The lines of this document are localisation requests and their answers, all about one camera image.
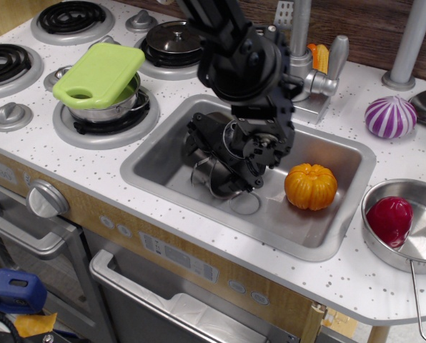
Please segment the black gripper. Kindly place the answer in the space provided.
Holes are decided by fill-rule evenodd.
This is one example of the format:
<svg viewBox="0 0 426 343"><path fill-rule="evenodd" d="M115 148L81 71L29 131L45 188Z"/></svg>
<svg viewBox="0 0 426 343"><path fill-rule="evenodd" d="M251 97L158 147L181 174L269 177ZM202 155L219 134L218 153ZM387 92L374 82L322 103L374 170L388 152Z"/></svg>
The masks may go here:
<svg viewBox="0 0 426 343"><path fill-rule="evenodd" d="M264 185L267 168L279 166L292 148L295 136L292 105L232 106L232 119L237 122L243 157L254 179L254 189Z"/></svg>

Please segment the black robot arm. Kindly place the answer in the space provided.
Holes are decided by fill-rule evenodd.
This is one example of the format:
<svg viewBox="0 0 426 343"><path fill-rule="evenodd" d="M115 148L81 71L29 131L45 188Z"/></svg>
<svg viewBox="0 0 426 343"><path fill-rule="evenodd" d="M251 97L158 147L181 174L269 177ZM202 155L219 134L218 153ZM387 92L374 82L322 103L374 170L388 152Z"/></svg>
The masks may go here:
<svg viewBox="0 0 426 343"><path fill-rule="evenodd" d="M232 115L192 117L186 148L204 155L193 176L221 199L261 188L266 169L291 151L292 100L303 88L290 75L285 38L277 29L257 29L236 1L180 1L179 8L202 40L197 76Z"/></svg>

